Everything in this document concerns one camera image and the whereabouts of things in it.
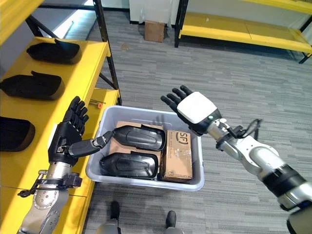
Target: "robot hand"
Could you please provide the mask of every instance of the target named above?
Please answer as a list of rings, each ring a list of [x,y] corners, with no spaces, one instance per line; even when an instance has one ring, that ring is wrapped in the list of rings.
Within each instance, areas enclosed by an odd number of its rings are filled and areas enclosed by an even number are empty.
[[[81,140],[84,124],[89,118],[87,111],[79,97],[72,100],[54,133],[48,150],[49,162],[65,162],[74,166],[79,157],[94,154],[109,142],[113,136],[111,131],[95,139]]]
[[[182,85],[180,91],[173,88],[173,94],[167,94],[167,97],[161,96],[161,100],[177,113],[177,116],[183,120],[189,128],[198,136],[208,133],[209,125],[216,119],[221,118],[221,114],[216,106],[209,101],[200,92],[192,92],[186,86]]]
[[[168,94],[167,97],[162,96],[161,100],[197,135],[211,135],[217,142],[218,150],[237,159],[248,172],[257,176],[277,197],[283,210],[299,208],[287,220],[290,233],[310,234],[312,183],[284,162],[273,147],[257,141],[261,120],[255,119],[247,129],[242,126],[232,129],[209,99],[183,85],[181,90],[184,93],[177,88],[172,90],[180,98]]]
[[[84,124],[89,119],[86,115],[88,109],[84,101],[75,97],[70,103],[64,119],[58,124],[51,145],[48,150],[49,162],[64,162],[74,166],[78,158],[67,154],[67,148],[81,141],[84,133]]]

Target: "plastic storage bin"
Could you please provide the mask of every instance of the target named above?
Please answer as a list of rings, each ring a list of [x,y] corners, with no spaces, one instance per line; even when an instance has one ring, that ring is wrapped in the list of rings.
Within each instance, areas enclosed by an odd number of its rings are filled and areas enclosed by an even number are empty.
[[[139,109],[124,106],[111,106],[108,107],[102,116],[97,137],[103,135],[109,130],[113,130],[118,121],[130,121],[146,124],[163,125],[164,130],[180,130],[189,132],[188,126],[178,118],[174,112],[154,111],[147,109]],[[201,139],[194,133],[191,133],[192,142],[192,159],[193,159],[193,179],[187,183],[173,183],[157,180],[147,179],[133,179],[122,178],[114,176],[101,175],[99,169],[99,161],[103,156],[109,153],[109,144],[106,145],[101,151],[90,155],[86,167],[86,173],[91,180],[97,182],[116,183],[116,184],[130,184],[138,186],[148,186],[184,191],[197,191],[200,190],[204,183],[204,168],[202,159]]]

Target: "black cable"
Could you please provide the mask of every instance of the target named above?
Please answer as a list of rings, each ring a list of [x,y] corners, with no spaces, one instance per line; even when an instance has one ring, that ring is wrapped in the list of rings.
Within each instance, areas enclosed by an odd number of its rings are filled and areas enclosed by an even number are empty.
[[[258,140],[259,128],[260,128],[261,122],[262,122],[262,119],[258,119],[258,118],[254,119],[254,120],[248,125],[247,129],[243,129],[243,130],[241,130],[241,131],[237,134],[237,138],[238,138],[238,139],[243,139],[243,138],[249,136],[251,133],[254,132],[254,139],[255,139],[255,140]],[[256,123],[255,127],[254,127],[250,132],[248,132],[249,129],[251,128],[251,126],[252,126],[253,124],[255,124],[255,123]]]

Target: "white wall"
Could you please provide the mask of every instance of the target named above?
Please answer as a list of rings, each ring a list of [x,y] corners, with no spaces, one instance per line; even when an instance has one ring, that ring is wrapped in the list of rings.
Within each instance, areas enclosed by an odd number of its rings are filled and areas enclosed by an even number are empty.
[[[179,6],[179,0],[171,0],[172,9],[170,16],[170,24],[176,24],[176,14],[177,8]],[[145,0],[129,0],[130,2],[130,20],[131,21],[140,21],[141,20],[141,10],[143,9]]]
[[[102,6],[129,9],[129,0],[102,0]]]

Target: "small cardboard box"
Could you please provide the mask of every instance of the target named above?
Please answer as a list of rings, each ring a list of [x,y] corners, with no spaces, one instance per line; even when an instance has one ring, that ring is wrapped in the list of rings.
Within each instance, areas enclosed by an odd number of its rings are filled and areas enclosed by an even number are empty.
[[[145,40],[156,42],[164,41],[165,24],[153,21],[145,21]]]
[[[191,134],[167,131],[166,152],[161,165],[162,180],[183,182],[192,179]]]
[[[122,127],[124,125],[131,125],[131,126],[134,126],[134,127],[141,127],[142,124],[141,123],[126,122],[126,121],[118,121],[117,125],[116,125],[116,128]],[[148,126],[148,127],[152,127],[152,128],[163,129],[163,126],[159,126],[159,125],[151,125],[151,124],[143,124],[143,125],[144,126]],[[161,151],[140,150],[140,149],[137,149],[136,147],[122,145],[118,141],[116,141],[114,138],[111,139],[111,146],[109,148],[109,154],[113,154],[113,153],[126,153],[126,154],[130,154],[131,151],[156,155],[157,159],[158,159],[158,166],[160,165]]]

